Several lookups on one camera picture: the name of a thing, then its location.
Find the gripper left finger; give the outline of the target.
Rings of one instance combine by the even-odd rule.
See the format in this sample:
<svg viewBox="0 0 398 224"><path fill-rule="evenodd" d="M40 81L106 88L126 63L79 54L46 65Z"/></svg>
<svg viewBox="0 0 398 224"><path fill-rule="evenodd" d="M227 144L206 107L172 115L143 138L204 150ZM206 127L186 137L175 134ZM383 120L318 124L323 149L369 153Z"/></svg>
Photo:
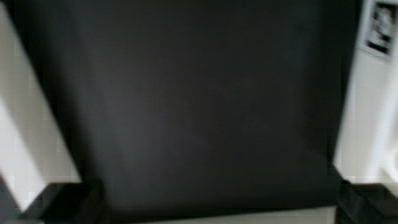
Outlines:
<svg viewBox="0 0 398 224"><path fill-rule="evenodd" d="M108 224L101 183L51 183L17 220L23 224Z"/></svg>

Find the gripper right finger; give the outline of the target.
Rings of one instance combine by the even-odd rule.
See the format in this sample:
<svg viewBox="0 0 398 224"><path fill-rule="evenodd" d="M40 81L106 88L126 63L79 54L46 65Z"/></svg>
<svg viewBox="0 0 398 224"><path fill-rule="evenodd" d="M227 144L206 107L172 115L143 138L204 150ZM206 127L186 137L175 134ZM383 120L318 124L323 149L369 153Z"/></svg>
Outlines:
<svg viewBox="0 0 398 224"><path fill-rule="evenodd" d="M398 197L380 183L342 182L335 224L398 224Z"/></svg>

